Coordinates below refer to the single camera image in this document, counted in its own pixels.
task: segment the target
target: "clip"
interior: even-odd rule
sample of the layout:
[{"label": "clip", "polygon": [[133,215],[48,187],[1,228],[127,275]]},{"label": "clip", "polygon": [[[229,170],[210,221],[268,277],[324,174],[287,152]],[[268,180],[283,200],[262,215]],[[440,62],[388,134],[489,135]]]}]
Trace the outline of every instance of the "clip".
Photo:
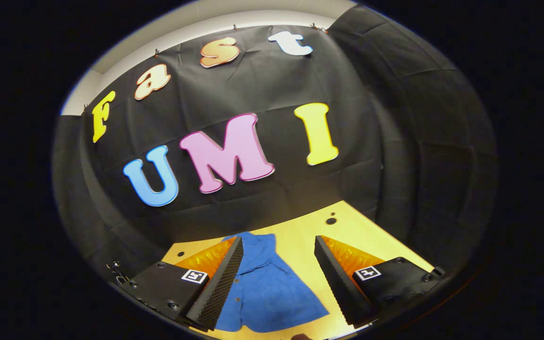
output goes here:
[{"label": "clip", "polygon": [[121,267],[121,265],[119,265],[119,262],[117,262],[117,261],[114,261],[112,263],[112,267],[110,267],[110,265],[106,265],[106,268],[110,269],[110,271],[112,271],[112,273],[115,275],[115,279],[117,280],[117,284],[119,286],[123,286],[123,284],[125,282],[129,281],[129,277],[127,275],[124,275],[123,273],[121,273],[117,269],[119,267]]}]

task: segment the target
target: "blue shirt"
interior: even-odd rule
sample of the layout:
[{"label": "blue shirt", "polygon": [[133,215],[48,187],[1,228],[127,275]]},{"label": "blue shirt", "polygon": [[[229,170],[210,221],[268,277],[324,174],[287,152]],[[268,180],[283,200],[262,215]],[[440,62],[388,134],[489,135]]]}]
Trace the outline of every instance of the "blue shirt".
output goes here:
[{"label": "blue shirt", "polygon": [[243,257],[235,282],[215,326],[236,332],[246,325],[252,331],[280,331],[327,315],[316,295],[276,254],[274,234],[243,232]]}]

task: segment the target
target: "pink letter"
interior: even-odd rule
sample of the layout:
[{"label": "pink letter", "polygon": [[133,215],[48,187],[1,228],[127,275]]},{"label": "pink letter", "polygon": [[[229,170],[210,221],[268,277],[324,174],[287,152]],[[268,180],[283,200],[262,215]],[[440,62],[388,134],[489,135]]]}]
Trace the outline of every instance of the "pink letter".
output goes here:
[{"label": "pink letter", "polygon": [[180,148],[188,151],[196,172],[201,179],[199,190],[210,194],[222,188],[222,181],[213,176],[212,170],[228,184],[236,183],[236,160],[240,162],[240,179],[254,181],[274,172],[274,164],[268,163],[259,145],[254,113],[240,114],[226,125],[224,148],[201,131],[191,133],[179,142]]}]

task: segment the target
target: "foam letter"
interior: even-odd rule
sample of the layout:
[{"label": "foam letter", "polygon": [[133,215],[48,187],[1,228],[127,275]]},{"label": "foam letter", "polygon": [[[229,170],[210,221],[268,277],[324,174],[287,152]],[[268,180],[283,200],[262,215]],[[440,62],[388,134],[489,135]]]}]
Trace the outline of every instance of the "foam letter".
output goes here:
[{"label": "foam letter", "polygon": [[171,76],[167,74],[167,65],[158,64],[151,67],[148,71],[144,72],[138,78],[136,85],[136,93],[134,98],[141,101],[142,99],[148,97],[153,91],[162,89],[171,79]]},{"label": "foam letter", "polygon": [[146,154],[146,159],[155,164],[155,168],[157,168],[157,172],[164,184],[164,189],[161,192],[154,192],[146,181],[144,172],[142,172],[142,160],[136,159],[130,161],[123,168],[123,174],[129,177],[129,181],[133,185],[134,190],[136,190],[139,198],[149,206],[164,206],[171,203],[178,196],[178,181],[175,179],[175,175],[173,175],[167,157],[165,157],[167,150],[165,145],[161,145]]},{"label": "foam letter", "polygon": [[276,41],[280,46],[280,49],[286,54],[291,54],[292,56],[305,56],[312,52],[312,48],[299,45],[298,40],[302,40],[303,38],[304,37],[299,34],[291,34],[289,31],[283,31],[268,37],[268,40]]},{"label": "foam letter", "polygon": [[226,125],[224,148],[220,148],[209,136],[198,131],[184,137],[180,148],[188,151],[201,179],[199,190],[210,194],[222,188],[222,181],[213,176],[212,170],[233,185],[236,182],[236,161],[240,162],[240,179],[253,181],[274,172],[274,164],[268,163],[259,145],[254,113],[241,114],[230,119]]},{"label": "foam letter", "polygon": [[106,133],[106,125],[102,123],[102,121],[106,121],[108,119],[108,112],[110,110],[110,105],[108,105],[108,102],[111,102],[113,99],[115,99],[115,91],[111,91],[109,94],[102,99],[98,105],[93,108],[91,114],[93,114],[93,138],[92,141],[95,143],[97,142],[100,137]]},{"label": "foam letter", "polygon": [[331,161],[339,155],[339,149],[333,146],[329,125],[326,123],[326,112],[329,107],[323,103],[310,103],[295,109],[295,116],[304,121],[310,153],[306,161],[316,165]]},{"label": "foam letter", "polygon": [[225,64],[233,61],[240,50],[236,46],[233,37],[225,37],[224,39],[214,40],[201,48],[201,65],[209,68],[215,65]]}]

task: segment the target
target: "letter u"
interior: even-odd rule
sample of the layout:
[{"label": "letter u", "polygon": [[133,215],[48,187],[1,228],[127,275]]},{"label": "letter u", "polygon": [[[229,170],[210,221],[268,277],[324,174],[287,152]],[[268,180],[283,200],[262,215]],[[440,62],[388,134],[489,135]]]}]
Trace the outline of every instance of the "letter u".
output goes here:
[{"label": "letter u", "polygon": [[157,172],[164,184],[161,192],[153,191],[153,188],[148,184],[144,172],[142,172],[142,160],[136,159],[130,161],[123,168],[123,174],[129,177],[129,181],[133,185],[134,190],[136,190],[139,198],[149,206],[164,206],[171,203],[178,196],[178,181],[175,179],[175,175],[173,175],[167,157],[165,157],[167,151],[168,148],[165,145],[161,145],[146,154],[147,161],[155,164],[155,168],[157,168]]}]

